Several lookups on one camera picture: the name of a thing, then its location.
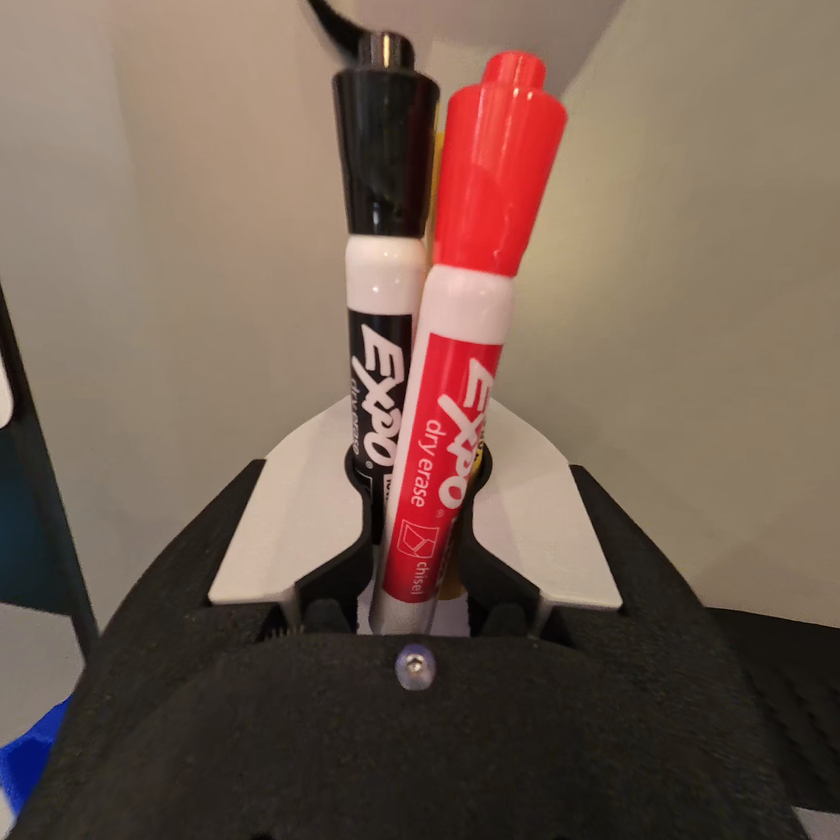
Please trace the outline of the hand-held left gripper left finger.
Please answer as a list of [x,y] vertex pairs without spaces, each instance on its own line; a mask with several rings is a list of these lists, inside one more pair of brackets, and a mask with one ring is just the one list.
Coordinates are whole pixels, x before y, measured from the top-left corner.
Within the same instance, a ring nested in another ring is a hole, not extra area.
[[284,437],[263,460],[207,597],[216,606],[277,604],[302,624],[321,600],[349,624],[374,567],[369,491],[350,457],[350,400]]

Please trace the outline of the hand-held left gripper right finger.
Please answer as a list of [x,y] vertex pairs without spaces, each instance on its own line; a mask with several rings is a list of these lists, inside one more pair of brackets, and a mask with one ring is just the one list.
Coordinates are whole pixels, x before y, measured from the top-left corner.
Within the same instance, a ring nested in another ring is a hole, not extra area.
[[498,606],[541,634],[556,607],[617,613],[623,599],[571,465],[497,401],[487,412],[478,477],[462,510],[461,580],[470,629]]

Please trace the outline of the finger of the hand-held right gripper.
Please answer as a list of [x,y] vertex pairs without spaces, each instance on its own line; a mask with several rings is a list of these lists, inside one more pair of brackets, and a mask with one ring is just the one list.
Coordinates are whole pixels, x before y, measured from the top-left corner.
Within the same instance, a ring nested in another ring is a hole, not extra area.
[[489,59],[521,51],[541,59],[544,88],[562,99],[622,2],[338,1],[329,5],[367,29],[413,43],[416,66],[436,81],[440,103],[476,85]]

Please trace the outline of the yellow marker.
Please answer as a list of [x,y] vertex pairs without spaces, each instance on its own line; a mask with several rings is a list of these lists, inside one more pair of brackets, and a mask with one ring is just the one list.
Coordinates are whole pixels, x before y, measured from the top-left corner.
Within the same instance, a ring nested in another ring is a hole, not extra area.
[[[444,139],[444,132],[442,130],[437,131],[434,145],[432,182],[430,187],[429,216],[425,237],[428,268],[431,268],[434,263],[434,240],[438,213],[438,186]],[[476,483],[476,478],[481,468],[484,446],[485,435],[481,435],[478,449],[476,451],[476,458],[469,478],[468,489],[473,489]],[[442,602],[453,601],[466,593],[466,588],[463,586],[460,577],[460,551],[458,547],[458,539],[462,531],[462,525],[463,522],[458,518],[455,522],[455,526],[451,534],[451,540],[449,541],[444,561],[442,563],[443,576],[441,578],[437,594],[438,599]]]

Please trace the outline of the red dry erase marker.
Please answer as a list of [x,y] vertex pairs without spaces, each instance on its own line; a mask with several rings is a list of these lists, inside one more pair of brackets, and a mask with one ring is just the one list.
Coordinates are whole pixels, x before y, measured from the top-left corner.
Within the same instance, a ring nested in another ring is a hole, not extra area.
[[425,280],[369,624],[431,625],[529,245],[568,119],[528,52],[489,59],[449,100]]

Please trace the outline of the black dry erase marker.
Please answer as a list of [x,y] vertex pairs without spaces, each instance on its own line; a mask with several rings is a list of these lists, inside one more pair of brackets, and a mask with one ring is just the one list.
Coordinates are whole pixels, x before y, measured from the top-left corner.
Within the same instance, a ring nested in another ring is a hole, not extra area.
[[380,545],[427,274],[424,236],[439,87],[403,35],[362,30],[352,67],[332,79],[349,240],[353,471]]

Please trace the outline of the dark panel with black edge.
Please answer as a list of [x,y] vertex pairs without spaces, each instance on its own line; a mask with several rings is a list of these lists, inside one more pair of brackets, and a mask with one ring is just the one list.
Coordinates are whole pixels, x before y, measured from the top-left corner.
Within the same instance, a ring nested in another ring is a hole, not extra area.
[[15,399],[1,429],[1,603],[69,618],[88,658],[98,624],[4,295],[1,351]]

